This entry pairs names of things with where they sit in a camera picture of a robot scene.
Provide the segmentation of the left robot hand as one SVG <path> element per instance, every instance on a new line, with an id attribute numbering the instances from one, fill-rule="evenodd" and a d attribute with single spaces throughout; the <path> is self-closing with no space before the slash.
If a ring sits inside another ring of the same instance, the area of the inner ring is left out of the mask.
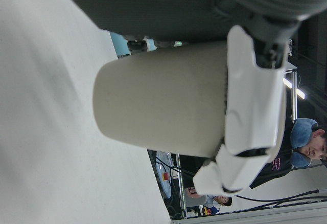
<path id="1" fill-rule="evenodd" d="M 281 147 L 288 41 L 326 0 L 72 0 L 130 55 L 103 65 L 92 104 L 113 140 L 206 158 L 200 194 L 233 196 Z"/>

